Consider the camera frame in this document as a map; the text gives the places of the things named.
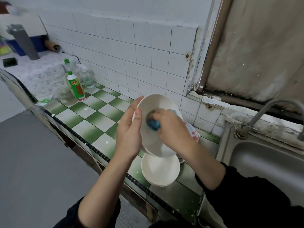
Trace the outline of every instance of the gray floor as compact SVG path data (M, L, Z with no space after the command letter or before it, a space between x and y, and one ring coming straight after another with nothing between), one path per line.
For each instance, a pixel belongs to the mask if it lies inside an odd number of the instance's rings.
M97 174L30 112L0 123L1 227L53 227ZM116 227L148 227L121 197Z

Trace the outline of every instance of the gooseneck faucet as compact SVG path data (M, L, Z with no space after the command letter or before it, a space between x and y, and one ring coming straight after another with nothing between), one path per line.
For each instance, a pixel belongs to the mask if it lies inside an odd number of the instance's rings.
M264 105L264 107L259 112L257 112L257 114L248 123L242 125L241 129L237 131L236 135L241 139L246 139L248 132L253 128L255 123L263 116L263 114L265 114L270 107L280 102L291 103L301 109L304 122L304 104L302 102L296 99L273 99L269 101L266 105ZM297 139L302 142L304 141L304 127L302 132L298 135Z

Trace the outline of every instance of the tiled countertop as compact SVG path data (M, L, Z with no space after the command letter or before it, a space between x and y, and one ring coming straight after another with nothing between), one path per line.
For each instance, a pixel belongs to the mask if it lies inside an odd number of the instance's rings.
M63 105L52 100L45 106L45 113L57 122L57 126L104 166L114 155L118 121L134 100L95 83L94 88L86 89L87 99L73 105ZM216 151L217 141L213 136L202 133L200 142L212 152ZM187 164L181 164L177 180L167 187L151 185L141 172L139 155L132 162L125 183L157 209L162 207L177 218L183 217L195 223L201 204L202 188L194 177L194 171Z

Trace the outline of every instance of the person's right hand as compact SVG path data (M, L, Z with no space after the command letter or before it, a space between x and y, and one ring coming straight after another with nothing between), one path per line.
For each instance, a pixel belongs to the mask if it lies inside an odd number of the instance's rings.
M147 116L147 119L159 121L161 127L158 129L158 137L180 155L184 148L194 141L182 119L171 109L156 109Z

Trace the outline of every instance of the bowl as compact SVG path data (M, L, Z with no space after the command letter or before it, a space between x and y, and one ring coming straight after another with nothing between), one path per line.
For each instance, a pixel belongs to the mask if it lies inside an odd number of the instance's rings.
M151 94L142 99L137 105L138 108L141 109L143 113L143 121L140 128L140 134L142 138L142 147L141 149L148 154L152 154L156 157L170 157L175 155L175 152L170 149L168 146L162 143L162 141L157 136L157 131L152 130L147 126L146 116L152 110L157 108L162 109L171 109L175 110L177 116L183 119L179 108L177 105L161 94Z
M180 164L176 155L160 158L145 153L141 161L141 171L152 185L168 186L177 179Z

